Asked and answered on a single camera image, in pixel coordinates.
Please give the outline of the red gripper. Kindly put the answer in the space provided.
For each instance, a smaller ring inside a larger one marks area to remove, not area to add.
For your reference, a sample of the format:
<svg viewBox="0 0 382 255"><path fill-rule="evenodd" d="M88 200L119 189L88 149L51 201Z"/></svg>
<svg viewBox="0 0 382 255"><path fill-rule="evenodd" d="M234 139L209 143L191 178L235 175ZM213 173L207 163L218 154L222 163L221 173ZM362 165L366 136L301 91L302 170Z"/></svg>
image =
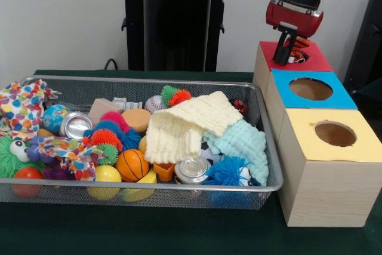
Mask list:
<svg viewBox="0 0 382 255"><path fill-rule="evenodd" d="M321 10L299 7L282 0L270 0L266 10L266 23L281 32L273 61L279 65L286 65L288 58L295 57L298 51L297 35L305 38L313 36L323 16L324 12ZM297 34L289 33L288 28L295 30Z"/></svg>

